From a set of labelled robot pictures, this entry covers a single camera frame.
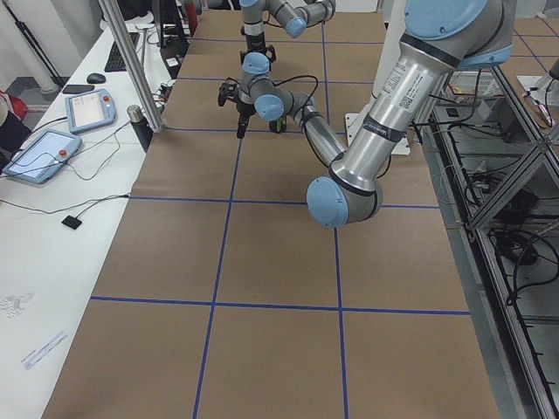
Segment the blue joint cap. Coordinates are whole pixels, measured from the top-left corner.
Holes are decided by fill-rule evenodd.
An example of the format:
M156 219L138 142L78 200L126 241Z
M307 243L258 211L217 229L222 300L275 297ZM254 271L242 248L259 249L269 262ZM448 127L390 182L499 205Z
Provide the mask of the blue joint cap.
M243 61L243 71L249 74L266 74L270 71L270 60L260 52L249 52Z
M422 40L449 38L464 30L485 9L488 0L408 0L405 27Z
M259 113L260 118L266 122L278 120L283 116L285 108L278 96L273 94L263 94L254 101L254 108Z
M256 4L256 3L258 3L258 2L259 2L259 0L240 0L240 1L238 2L238 4L239 4L241 7L251 7L251 6L253 6L254 4Z
M332 179L321 176L307 189L308 212L317 223L339 227L348 221L348 201L342 188Z
M509 45L497 51L464 58L458 68L459 70L479 70L480 68L500 65L510 58L512 52L513 46Z
M297 38L307 28L307 21L302 17L294 17L286 24L286 32L291 38Z

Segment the blue tablet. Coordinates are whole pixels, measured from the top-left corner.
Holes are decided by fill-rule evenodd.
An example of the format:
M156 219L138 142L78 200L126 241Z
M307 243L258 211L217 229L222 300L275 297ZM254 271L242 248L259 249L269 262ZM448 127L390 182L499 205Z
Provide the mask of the blue tablet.
M47 129L29 147L16 155L2 171L14 179L45 183L64 166L80 146L81 139L77 135Z
M105 89L66 98L66 114L72 134L110 125L116 117L113 98Z

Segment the black mouse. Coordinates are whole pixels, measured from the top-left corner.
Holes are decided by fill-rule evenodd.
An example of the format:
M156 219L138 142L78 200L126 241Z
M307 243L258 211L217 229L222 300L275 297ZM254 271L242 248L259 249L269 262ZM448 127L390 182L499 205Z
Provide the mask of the black mouse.
M107 78L103 74L92 72L90 75L87 76L86 81L90 85L98 85L99 83L105 83L107 81Z

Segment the black keyboard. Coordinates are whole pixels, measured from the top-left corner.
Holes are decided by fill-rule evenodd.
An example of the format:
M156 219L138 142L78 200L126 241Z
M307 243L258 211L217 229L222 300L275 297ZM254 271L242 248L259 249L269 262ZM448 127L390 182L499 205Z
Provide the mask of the black keyboard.
M132 39L132 44L134 48L138 45L138 39L140 39L140 33L138 32L129 32L130 39ZM119 47L116 45L116 42L113 42L113 46L111 47L111 51L108 54L108 60L105 64L105 72L125 72L126 65L124 64L124 58L122 58L121 51Z

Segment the black connector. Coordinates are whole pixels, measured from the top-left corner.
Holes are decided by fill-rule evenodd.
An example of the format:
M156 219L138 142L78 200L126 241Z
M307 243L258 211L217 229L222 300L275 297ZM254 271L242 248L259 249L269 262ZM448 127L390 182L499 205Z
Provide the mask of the black connector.
M67 216L62 220L62 224L70 227L72 230L76 230L81 225L81 221L75 216Z

